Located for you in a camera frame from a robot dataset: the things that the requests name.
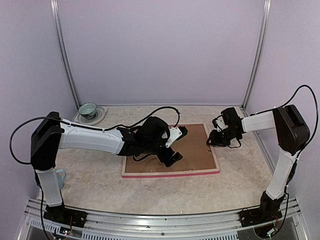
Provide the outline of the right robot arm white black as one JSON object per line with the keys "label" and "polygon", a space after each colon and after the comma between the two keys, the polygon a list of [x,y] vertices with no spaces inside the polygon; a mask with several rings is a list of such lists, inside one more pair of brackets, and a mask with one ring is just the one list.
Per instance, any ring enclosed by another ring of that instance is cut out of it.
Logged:
{"label": "right robot arm white black", "polygon": [[273,201],[285,194],[290,173],[310,138],[310,130],[297,107],[293,104],[273,108],[241,118],[234,107],[224,109],[212,120],[214,129],[206,144],[214,147],[230,147],[231,141],[238,142],[243,134],[275,129],[279,155],[270,184],[265,194]]}

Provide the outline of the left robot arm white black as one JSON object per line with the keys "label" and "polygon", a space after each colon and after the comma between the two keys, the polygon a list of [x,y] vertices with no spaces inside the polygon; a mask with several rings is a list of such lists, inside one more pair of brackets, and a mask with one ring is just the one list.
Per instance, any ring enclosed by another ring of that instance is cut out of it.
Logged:
{"label": "left robot arm white black", "polygon": [[64,207],[56,174],[59,149],[102,151],[139,162],[155,155],[167,168],[183,156],[172,144],[188,134],[185,126],[169,126],[156,116],[149,116],[139,126],[98,128],[77,124],[50,112],[31,136],[30,163],[37,175],[50,214],[63,223],[70,218]]}

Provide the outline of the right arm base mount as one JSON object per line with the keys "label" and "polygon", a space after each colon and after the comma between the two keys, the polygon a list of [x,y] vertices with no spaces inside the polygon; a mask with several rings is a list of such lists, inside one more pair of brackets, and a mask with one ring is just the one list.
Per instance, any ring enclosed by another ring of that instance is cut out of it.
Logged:
{"label": "right arm base mount", "polygon": [[243,208],[239,212],[241,226],[244,228],[280,219],[283,216],[280,206],[284,198],[285,194],[278,199],[272,200],[266,191],[264,191],[260,198],[259,207],[252,209]]}

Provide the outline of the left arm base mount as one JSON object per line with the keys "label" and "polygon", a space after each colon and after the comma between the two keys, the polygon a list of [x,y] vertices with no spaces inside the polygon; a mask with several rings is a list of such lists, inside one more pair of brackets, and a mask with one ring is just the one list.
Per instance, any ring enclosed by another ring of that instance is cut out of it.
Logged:
{"label": "left arm base mount", "polygon": [[46,220],[78,228],[84,228],[87,216],[87,212],[66,208],[63,204],[53,207],[47,206],[43,215]]}

